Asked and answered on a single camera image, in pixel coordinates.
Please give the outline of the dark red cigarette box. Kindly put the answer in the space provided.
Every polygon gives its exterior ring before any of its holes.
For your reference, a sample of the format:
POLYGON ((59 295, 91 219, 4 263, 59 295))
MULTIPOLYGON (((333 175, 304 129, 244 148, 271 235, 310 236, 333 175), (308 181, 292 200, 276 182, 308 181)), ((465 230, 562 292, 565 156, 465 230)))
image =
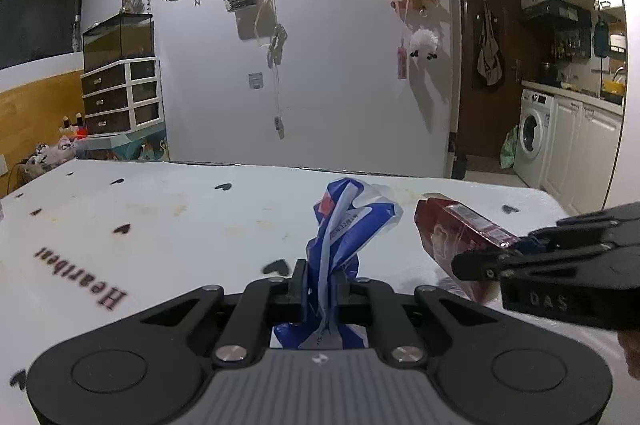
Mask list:
POLYGON ((418 202, 414 222, 425 252, 471 301, 485 304, 497 295, 494 282, 458 280, 452 271, 452 261, 477 249, 493 246, 507 249, 518 242, 515 234, 442 193, 428 193, 418 202))

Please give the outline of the blue white plastic wrapper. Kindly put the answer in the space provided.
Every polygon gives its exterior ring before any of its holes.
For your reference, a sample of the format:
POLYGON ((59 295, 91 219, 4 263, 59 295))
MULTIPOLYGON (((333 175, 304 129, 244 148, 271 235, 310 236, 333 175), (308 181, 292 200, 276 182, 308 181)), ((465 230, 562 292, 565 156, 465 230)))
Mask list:
POLYGON ((355 178, 326 186, 314 205, 318 232, 306 246, 307 275, 303 282, 303 320, 273 329, 286 349, 363 348, 366 332, 359 324, 337 321, 337 281, 358 277, 360 249, 399 223, 401 206, 384 189, 355 178))

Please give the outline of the white kitchen cabinets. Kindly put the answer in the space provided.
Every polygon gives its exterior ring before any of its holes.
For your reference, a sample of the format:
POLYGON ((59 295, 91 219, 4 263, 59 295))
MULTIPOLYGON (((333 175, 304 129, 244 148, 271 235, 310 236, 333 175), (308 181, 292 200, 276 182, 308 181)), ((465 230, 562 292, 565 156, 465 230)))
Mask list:
POLYGON ((542 189, 570 215, 603 208, 617 158, 622 115, 556 96, 542 189))

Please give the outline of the green plastic bag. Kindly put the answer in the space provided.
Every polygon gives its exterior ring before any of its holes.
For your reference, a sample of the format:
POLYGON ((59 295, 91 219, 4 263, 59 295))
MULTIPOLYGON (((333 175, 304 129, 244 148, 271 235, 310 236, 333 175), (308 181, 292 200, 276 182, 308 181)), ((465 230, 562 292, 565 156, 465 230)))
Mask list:
POLYGON ((502 170, 507 170, 514 165, 516 149, 518 148, 518 125, 513 126, 504 138, 499 163, 502 170))

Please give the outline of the white washing machine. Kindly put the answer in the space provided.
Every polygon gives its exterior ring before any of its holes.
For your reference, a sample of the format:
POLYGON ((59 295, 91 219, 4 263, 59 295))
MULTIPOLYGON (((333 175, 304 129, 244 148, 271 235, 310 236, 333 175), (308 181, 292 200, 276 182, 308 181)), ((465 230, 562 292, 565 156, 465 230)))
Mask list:
POLYGON ((518 123, 514 172, 529 188, 541 185, 551 130, 553 97, 533 89, 524 89, 518 123))

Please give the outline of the brown wooden door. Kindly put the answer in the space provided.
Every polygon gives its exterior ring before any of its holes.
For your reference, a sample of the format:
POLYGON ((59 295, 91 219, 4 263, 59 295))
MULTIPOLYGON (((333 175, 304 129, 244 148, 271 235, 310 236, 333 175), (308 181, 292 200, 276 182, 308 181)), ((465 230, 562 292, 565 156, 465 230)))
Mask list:
POLYGON ((518 125, 522 81, 534 77, 540 56, 521 13, 521 0, 461 0, 457 144, 468 156, 497 159, 518 125))

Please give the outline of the hanging dark bag on door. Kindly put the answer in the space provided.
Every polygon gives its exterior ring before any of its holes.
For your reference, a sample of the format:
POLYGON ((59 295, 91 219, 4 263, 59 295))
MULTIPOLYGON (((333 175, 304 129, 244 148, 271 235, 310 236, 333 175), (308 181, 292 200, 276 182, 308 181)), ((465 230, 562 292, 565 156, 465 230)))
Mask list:
POLYGON ((503 56, 499 45, 499 22, 483 0, 482 10, 476 16, 480 22, 477 37, 475 73, 480 85, 486 89, 496 89, 504 78, 503 56))

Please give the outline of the pink hanging tag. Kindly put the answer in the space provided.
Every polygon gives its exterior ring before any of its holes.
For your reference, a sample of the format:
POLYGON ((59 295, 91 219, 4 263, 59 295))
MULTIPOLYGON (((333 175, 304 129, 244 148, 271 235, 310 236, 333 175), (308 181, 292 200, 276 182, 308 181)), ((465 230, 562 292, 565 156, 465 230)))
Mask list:
POLYGON ((397 47, 397 77, 400 80, 407 78, 407 52, 403 38, 400 39, 400 44, 397 47))

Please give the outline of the white drawer cabinet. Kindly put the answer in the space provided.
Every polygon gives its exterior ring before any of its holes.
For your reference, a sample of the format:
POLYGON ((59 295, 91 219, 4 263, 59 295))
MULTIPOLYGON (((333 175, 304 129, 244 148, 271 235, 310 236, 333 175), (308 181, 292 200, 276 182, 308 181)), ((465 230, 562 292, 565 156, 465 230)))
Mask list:
POLYGON ((118 60, 80 80, 89 135, 126 134, 164 122, 157 58, 118 60))

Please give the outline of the glass fish tank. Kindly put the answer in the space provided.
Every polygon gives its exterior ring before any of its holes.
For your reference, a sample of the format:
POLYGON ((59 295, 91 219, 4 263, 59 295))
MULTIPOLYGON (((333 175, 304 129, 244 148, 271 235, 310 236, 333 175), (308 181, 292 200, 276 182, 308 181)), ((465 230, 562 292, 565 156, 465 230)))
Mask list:
POLYGON ((114 15, 82 34, 84 71, 122 59, 153 57, 154 22, 150 14, 114 15))

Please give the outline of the white fluffy wall toy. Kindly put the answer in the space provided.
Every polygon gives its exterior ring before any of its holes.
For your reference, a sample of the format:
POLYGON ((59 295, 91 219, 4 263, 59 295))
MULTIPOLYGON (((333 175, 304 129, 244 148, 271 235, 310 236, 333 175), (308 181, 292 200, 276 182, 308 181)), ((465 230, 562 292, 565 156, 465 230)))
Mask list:
POLYGON ((413 59, 437 59, 439 35, 430 29, 420 29, 410 37, 409 56, 413 59))

